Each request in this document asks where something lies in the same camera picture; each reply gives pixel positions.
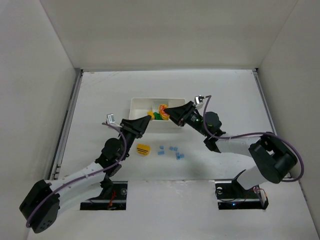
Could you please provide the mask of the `yellow striped lego body brick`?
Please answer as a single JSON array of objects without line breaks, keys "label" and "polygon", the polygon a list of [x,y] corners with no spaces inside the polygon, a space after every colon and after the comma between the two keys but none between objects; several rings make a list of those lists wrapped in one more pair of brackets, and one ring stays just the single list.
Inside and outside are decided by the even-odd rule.
[{"label": "yellow striped lego body brick", "polygon": [[139,143],[136,146],[136,151],[140,155],[147,156],[151,151],[151,147],[149,145]]}]

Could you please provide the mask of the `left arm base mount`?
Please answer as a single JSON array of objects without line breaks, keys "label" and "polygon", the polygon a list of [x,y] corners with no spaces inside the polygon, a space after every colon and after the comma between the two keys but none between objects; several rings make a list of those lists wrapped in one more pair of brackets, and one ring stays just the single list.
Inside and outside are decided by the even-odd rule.
[{"label": "left arm base mount", "polygon": [[81,211],[124,211],[127,208],[128,181],[109,180],[99,196],[83,201]]}]

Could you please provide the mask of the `yellow bee lego figure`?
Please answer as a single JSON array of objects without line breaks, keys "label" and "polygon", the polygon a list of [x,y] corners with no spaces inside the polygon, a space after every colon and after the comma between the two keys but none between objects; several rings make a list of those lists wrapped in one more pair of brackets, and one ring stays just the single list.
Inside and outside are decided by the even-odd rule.
[{"label": "yellow bee lego figure", "polygon": [[170,119],[170,115],[165,112],[165,109],[167,108],[168,106],[166,104],[160,104],[158,107],[158,113],[160,114],[161,118],[166,121]]}]

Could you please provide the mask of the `small green lego brick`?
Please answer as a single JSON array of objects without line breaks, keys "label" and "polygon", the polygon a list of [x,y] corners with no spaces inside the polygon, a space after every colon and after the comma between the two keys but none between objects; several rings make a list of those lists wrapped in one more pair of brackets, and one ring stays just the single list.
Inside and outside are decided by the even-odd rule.
[{"label": "small green lego brick", "polygon": [[162,116],[158,112],[154,112],[154,120],[163,120]]}]

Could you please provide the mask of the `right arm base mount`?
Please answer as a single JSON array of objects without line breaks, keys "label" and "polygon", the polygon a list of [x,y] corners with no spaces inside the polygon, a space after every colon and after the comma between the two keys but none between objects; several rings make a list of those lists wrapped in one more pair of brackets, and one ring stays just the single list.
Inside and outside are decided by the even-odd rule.
[{"label": "right arm base mount", "polygon": [[269,206],[268,196],[259,185],[246,190],[235,181],[216,181],[214,193],[219,210],[266,210]]}]

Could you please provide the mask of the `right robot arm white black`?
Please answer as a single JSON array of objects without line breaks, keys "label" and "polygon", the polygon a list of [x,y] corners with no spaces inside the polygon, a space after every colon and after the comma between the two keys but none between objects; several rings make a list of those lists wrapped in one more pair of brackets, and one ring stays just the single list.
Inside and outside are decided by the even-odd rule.
[{"label": "right robot arm white black", "polygon": [[265,182],[279,184],[298,163],[292,149],[276,135],[265,132],[257,136],[231,136],[221,130],[222,122],[217,113],[209,111],[200,114],[192,101],[166,108],[164,112],[176,125],[189,125],[205,136],[203,142],[210,151],[253,159],[254,167],[241,171],[231,181],[238,191],[249,190]]}]

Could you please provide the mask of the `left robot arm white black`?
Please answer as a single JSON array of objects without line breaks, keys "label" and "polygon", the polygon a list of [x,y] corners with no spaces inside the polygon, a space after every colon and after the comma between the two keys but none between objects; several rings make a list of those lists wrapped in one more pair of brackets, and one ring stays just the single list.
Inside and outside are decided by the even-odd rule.
[{"label": "left robot arm white black", "polygon": [[122,167],[121,162],[129,157],[136,139],[145,133],[151,116],[129,120],[123,119],[115,127],[118,138],[109,138],[100,156],[83,169],[58,180],[37,181],[19,210],[26,219],[26,227],[38,234],[48,229],[57,217],[68,208],[87,199],[107,195],[113,187],[110,180]]}]

